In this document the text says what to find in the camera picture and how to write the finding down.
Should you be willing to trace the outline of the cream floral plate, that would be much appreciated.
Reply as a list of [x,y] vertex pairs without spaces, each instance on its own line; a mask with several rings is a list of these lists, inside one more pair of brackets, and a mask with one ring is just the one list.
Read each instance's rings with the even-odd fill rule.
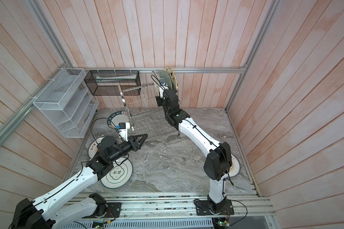
[[160,81],[159,81],[159,78],[158,78],[158,76],[157,76],[155,71],[152,71],[151,78],[152,78],[152,80],[154,82],[154,87],[155,87],[155,90],[156,90],[156,94],[160,95]]

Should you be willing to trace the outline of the mint green flower plate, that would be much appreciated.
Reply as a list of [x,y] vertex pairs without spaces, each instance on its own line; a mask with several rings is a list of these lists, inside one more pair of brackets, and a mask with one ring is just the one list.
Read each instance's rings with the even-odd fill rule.
[[167,84],[167,87],[171,90],[174,90],[174,84],[173,84],[173,73],[172,71],[168,70],[163,70],[160,74],[160,79],[162,80],[163,83]]

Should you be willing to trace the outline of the star pattern orange rim plate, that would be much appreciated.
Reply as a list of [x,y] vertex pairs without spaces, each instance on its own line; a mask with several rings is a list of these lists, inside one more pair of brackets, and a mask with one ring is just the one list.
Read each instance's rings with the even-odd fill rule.
[[175,73],[174,73],[173,69],[171,67],[167,66],[167,67],[164,68],[164,70],[172,71],[173,77],[174,77],[174,80],[173,80],[174,90],[175,90],[176,94],[178,95],[177,80],[176,80],[176,76],[175,76]]

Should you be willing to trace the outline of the white plate green outline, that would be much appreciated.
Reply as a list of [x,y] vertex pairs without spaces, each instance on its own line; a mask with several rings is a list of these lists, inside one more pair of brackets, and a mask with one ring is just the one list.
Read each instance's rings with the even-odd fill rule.
[[114,168],[100,180],[109,189],[117,189],[125,185],[133,172],[132,163],[125,157],[120,157],[113,165]]

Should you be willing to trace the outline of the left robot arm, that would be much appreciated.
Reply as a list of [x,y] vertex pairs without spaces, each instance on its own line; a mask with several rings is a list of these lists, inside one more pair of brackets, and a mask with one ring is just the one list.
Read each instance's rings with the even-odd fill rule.
[[10,229],[60,229],[87,216],[106,216],[107,202],[99,194],[91,194],[81,202],[64,205],[78,193],[105,177],[114,162],[131,151],[138,151],[148,138],[147,134],[132,135],[128,141],[117,143],[112,136],[104,137],[97,145],[97,153],[70,179],[48,193],[27,198],[16,206]]

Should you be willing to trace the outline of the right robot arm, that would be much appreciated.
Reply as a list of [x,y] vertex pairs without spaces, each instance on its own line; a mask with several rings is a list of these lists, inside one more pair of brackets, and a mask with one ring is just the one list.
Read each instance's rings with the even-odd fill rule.
[[177,131],[189,137],[205,156],[204,171],[210,179],[207,200],[195,201],[197,215],[220,214],[227,211],[232,214],[231,201],[225,196],[225,181],[239,174],[241,166],[231,154],[227,142],[220,143],[203,131],[188,113],[179,107],[177,92],[171,89],[159,89],[156,96],[158,106],[162,106],[166,121]]

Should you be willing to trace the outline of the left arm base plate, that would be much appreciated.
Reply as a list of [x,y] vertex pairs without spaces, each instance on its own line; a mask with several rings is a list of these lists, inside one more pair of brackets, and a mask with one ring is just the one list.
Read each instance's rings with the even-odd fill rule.
[[93,214],[83,218],[118,218],[120,216],[121,206],[121,202],[108,202],[107,204],[100,204],[100,207],[97,206]]

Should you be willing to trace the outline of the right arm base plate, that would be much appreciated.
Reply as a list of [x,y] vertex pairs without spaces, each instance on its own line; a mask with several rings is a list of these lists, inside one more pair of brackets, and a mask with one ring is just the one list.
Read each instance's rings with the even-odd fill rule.
[[200,200],[194,199],[193,201],[196,207],[196,214],[198,216],[207,215],[234,215],[234,209],[231,201],[223,200],[216,204],[212,200]]

